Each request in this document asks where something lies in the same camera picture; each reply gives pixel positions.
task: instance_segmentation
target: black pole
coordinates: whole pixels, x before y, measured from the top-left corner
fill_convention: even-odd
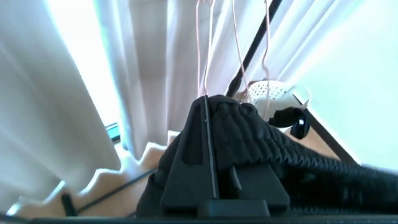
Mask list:
[[[272,18],[274,18],[274,15],[276,13],[276,11],[278,10],[280,3],[282,2],[282,0],[272,0],[271,5],[269,6],[269,20],[270,22],[272,21]],[[248,69],[248,66],[254,56],[254,53],[256,53],[256,50],[262,40],[262,38],[264,37],[264,35],[266,34],[267,31],[267,26],[266,26],[266,15],[264,16],[261,25],[257,31],[256,36],[253,39],[253,42],[250,45],[248,54],[246,54],[244,60],[243,60],[243,67],[245,69]],[[226,96],[228,97],[233,97],[235,95],[235,93],[238,91],[239,86],[241,86],[242,83],[242,77],[243,77],[243,73],[241,68],[239,67],[238,72],[236,73],[236,76],[234,77],[234,79],[231,81],[231,83],[229,84],[228,87],[228,91],[226,92]]]

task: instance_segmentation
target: wooden floor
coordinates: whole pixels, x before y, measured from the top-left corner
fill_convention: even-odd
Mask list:
[[[287,130],[285,133],[294,141],[298,141],[299,143],[317,151],[318,153],[338,159],[336,154],[326,145],[325,142],[321,139],[321,137],[311,129],[308,136],[303,140],[295,139],[290,136],[290,130]],[[125,167],[125,171],[120,171],[119,174],[101,174],[101,177],[97,181],[95,188],[91,190],[89,197],[86,196],[74,196],[73,201],[76,207],[81,207],[86,204],[84,201],[90,201],[94,198],[98,198],[100,195],[104,195],[109,192],[111,189],[115,189],[116,187],[122,185],[127,182],[129,179],[133,179],[137,177],[139,174],[144,173],[148,170],[150,166],[156,166],[155,164],[146,166],[145,169],[141,168],[142,164],[133,164],[131,162],[131,155],[129,152],[121,149],[120,144],[116,146],[116,150],[118,151],[119,156],[121,157],[122,164],[125,163],[127,166]],[[159,154],[155,154],[152,158],[157,158],[159,160]],[[129,173],[129,170],[134,170],[135,173]],[[138,183],[135,183],[128,188],[114,194],[110,198],[102,201],[101,203],[89,208],[85,212],[81,213],[80,216],[107,216],[107,217],[125,217],[131,214],[136,210],[137,202],[141,196],[141,193],[145,189],[147,183],[147,179],[142,179]],[[60,196],[62,194],[62,190],[57,195],[54,196],[53,199],[49,200],[46,203],[40,205],[28,205],[20,208],[15,215],[22,217],[62,217],[65,216],[65,212],[63,211],[62,204],[60,203]]]

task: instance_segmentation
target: black garment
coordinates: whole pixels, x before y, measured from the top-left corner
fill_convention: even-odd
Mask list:
[[[217,173],[232,166],[270,164],[290,196],[287,215],[398,213],[397,176],[321,156],[264,122],[251,104],[213,96],[209,107]],[[191,139],[200,134],[193,126],[184,132]],[[181,135],[150,176],[137,206],[138,217],[161,215],[160,201]],[[200,163],[196,152],[187,150],[184,156],[189,163]]]
[[[310,131],[310,116],[307,110],[300,108],[286,108],[275,112],[269,124],[277,128],[292,126],[290,134],[297,139],[303,139]]]

